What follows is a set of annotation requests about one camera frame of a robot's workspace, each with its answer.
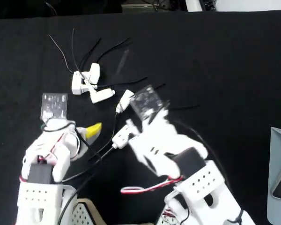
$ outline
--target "red and white wire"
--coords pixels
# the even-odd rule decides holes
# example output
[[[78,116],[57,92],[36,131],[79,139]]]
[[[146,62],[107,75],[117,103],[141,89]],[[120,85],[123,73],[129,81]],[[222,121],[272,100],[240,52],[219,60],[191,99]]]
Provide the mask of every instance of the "red and white wire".
[[[143,187],[123,187],[121,189],[121,193],[124,195],[134,195],[134,194],[141,194],[149,191],[154,191],[156,189],[162,188],[164,186],[167,186],[169,184],[174,184],[182,180],[182,177],[178,179],[173,180],[165,180],[164,182],[161,182],[159,184],[156,184],[154,186],[143,188]]]

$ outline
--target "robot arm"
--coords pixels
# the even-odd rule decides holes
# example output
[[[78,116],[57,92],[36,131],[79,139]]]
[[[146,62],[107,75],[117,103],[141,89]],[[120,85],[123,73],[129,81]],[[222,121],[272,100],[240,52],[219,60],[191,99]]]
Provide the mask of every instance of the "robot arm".
[[[101,124],[77,127],[66,119],[50,119],[43,133],[28,147],[23,158],[18,196],[17,225],[56,225],[75,188],[60,184],[71,161],[82,157],[99,136]],[[71,221],[74,197],[61,224]]]
[[[208,152],[205,146],[178,134],[166,120],[168,110],[161,106],[152,87],[133,98],[132,101],[137,101],[132,102],[132,106],[142,120],[142,132],[128,120],[113,138],[113,146],[123,148],[129,144],[138,161],[157,176],[184,179],[177,182],[174,191],[165,197],[164,212],[171,210],[178,222],[184,225],[254,225],[227,188],[216,164],[206,160]],[[183,196],[187,209],[175,199],[178,194]],[[207,196],[212,198],[212,203],[206,202]]]

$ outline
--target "perforated white bracket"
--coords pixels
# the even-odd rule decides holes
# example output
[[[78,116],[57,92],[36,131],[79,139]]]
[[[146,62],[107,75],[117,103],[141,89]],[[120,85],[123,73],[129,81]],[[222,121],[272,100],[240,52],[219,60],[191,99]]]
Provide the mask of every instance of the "perforated white bracket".
[[[71,225],[94,225],[89,211],[83,203],[77,204],[73,210]]]
[[[55,225],[59,217],[63,185],[21,182],[17,225]]]
[[[206,166],[176,187],[180,193],[188,193],[189,200],[196,202],[203,199],[225,182],[214,161],[207,161]]]

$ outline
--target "white connector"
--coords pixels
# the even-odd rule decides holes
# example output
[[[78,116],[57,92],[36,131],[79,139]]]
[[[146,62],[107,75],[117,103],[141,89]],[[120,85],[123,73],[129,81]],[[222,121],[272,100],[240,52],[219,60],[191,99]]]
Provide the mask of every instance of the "white connector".
[[[120,131],[112,138],[112,146],[115,149],[122,149],[128,144],[129,135],[130,132],[128,125],[123,126],[122,129],[120,129]]]
[[[112,96],[114,96],[116,94],[116,92],[110,88],[101,90],[101,91],[96,91],[94,93],[90,94],[90,99],[92,101],[92,103],[97,103],[97,102],[101,102],[103,100],[106,100]]]
[[[120,102],[117,105],[116,112],[122,113],[130,104],[130,98],[134,95],[134,93],[130,90],[126,90],[123,94]]]
[[[98,63],[92,63],[90,70],[82,72],[85,83],[98,84],[100,78],[100,65]]]
[[[81,95],[83,92],[81,90],[82,77],[78,71],[75,71],[72,78],[72,93],[74,95]]]

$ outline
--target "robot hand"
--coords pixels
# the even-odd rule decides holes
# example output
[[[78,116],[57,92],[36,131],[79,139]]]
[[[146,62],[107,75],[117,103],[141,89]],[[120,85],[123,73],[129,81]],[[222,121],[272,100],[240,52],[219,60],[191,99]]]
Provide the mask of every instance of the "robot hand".
[[[31,165],[45,161],[52,165],[52,177],[55,182],[61,182],[71,161],[81,158],[88,146],[80,140],[86,140],[91,145],[101,132],[101,123],[88,128],[75,128],[74,121],[65,119],[50,119],[43,128],[43,133],[28,147],[23,158],[22,179],[28,180]]]

